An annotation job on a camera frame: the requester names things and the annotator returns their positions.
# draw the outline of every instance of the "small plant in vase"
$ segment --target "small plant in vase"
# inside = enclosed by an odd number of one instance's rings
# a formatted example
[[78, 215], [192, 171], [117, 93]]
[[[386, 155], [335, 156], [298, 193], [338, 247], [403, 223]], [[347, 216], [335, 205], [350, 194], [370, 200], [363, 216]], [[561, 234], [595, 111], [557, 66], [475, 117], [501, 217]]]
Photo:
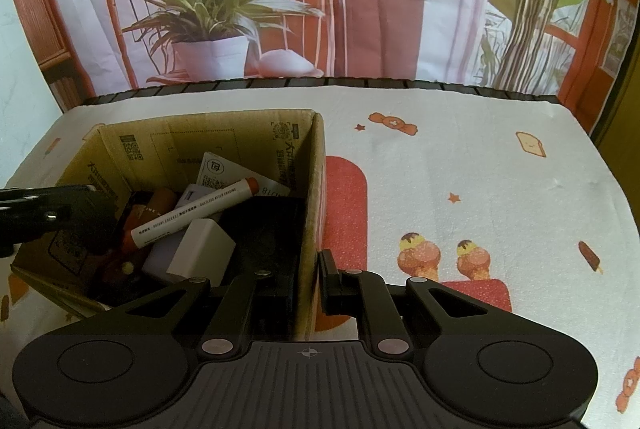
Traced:
[[249, 43], [259, 49], [261, 28], [284, 29], [283, 16], [323, 16], [297, 0], [145, 1], [158, 10], [123, 32], [141, 31], [138, 40], [157, 34], [151, 55], [170, 42], [194, 82], [242, 78]]

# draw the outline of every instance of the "whiteboard marker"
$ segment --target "whiteboard marker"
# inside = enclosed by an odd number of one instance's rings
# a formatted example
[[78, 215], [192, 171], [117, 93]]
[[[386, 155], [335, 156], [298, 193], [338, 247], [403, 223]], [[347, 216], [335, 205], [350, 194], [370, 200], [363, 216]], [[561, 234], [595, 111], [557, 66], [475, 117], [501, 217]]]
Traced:
[[207, 218], [212, 214], [233, 207], [248, 200], [259, 191], [260, 186], [255, 178], [243, 178], [229, 187], [214, 191], [153, 221], [125, 232], [121, 250], [123, 253], [131, 253], [142, 249], [166, 235], [181, 231], [194, 219]]

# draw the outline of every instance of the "cardboard box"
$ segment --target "cardboard box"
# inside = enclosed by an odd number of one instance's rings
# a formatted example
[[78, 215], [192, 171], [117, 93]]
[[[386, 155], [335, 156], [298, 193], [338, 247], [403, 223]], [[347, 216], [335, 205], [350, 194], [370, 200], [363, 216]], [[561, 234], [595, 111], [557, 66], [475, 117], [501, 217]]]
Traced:
[[[85, 140], [58, 185], [93, 184], [116, 202], [120, 216], [130, 193], [195, 183], [204, 152], [220, 154], [306, 197], [298, 282], [296, 336], [315, 326], [316, 253], [324, 227], [324, 127], [311, 110], [261, 110], [161, 117], [100, 126]], [[36, 291], [79, 317], [104, 310], [86, 297], [97, 258], [70, 233], [24, 243], [12, 270]]]

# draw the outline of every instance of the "white card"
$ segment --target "white card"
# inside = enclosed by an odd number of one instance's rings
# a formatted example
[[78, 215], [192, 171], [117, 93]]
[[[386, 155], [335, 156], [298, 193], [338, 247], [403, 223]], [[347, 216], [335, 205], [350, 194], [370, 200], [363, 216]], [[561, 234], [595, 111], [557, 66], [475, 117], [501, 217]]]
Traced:
[[196, 184], [222, 189], [250, 176], [254, 177], [260, 186], [257, 196], [288, 196], [291, 192], [287, 186], [210, 152], [206, 152], [202, 157]]

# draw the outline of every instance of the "white flower pot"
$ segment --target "white flower pot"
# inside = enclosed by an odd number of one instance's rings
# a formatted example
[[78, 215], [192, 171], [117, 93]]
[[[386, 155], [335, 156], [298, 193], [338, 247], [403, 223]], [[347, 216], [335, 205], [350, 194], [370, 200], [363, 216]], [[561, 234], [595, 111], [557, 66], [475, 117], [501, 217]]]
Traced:
[[174, 43], [184, 69], [195, 83], [244, 77], [248, 39], [228, 37], [217, 41]]

